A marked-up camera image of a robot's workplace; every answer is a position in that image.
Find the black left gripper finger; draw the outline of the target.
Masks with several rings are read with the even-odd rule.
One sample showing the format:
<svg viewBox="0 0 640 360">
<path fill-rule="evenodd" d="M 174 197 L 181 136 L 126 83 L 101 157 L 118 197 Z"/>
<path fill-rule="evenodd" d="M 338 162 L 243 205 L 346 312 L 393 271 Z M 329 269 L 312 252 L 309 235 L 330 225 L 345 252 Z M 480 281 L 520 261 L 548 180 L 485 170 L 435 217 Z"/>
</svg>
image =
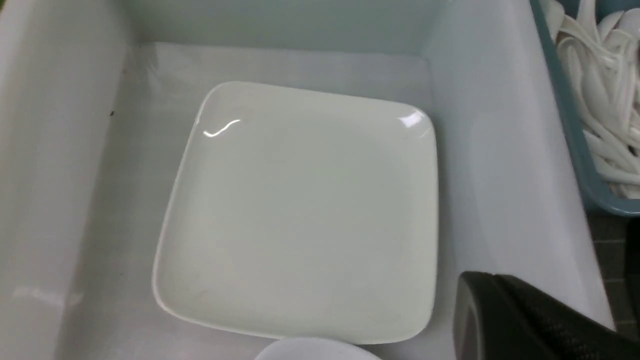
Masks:
<svg viewBox="0 0 640 360">
<path fill-rule="evenodd" d="M 512 275 L 458 276 L 452 337 L 458 360 L 637 360 L 619 335 Z"/>
</svg>

